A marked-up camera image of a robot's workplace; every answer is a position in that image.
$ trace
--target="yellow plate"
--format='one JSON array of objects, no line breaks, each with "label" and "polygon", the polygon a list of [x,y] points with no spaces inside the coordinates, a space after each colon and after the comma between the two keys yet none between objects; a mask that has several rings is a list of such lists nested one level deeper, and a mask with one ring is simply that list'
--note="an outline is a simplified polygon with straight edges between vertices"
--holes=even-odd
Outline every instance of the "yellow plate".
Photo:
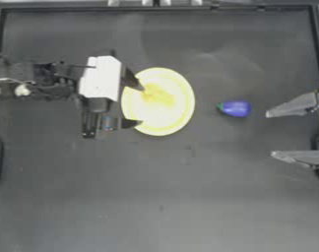
[{"label": "yellow plate", "polygon": [[188,80],[166,68],[149,68],[135,75],[145,91],[123,89],[121,106],[125,118],[139,120],[135,129],[151,136],[181,130],[196,110],[196,95]]}]

